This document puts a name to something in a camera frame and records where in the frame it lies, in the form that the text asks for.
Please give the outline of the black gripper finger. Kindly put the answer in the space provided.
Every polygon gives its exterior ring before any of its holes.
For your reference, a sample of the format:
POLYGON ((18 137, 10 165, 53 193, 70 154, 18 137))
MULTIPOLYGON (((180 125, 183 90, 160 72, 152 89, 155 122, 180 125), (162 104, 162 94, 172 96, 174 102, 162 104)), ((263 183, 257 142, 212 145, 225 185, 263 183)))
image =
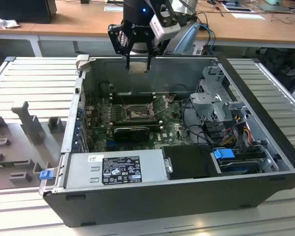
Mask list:
POLYGON ((155 56, 160 56, 165 52, 168 44, 170 43, 170 39, 160 41, 159 44, 155 47, 152 46, 152 41, 148 40, 146 42, 147 45, 147 70, 150 70, 151 59, 155 56))
POLYGON ((124 27, 124 23, 119 25, 110 24, 108 26, 108 35, 115 53, 126 57, 127 70, 130 69, 130 52, 132 49, 132 35, 126 35, 127 28, 124 27))

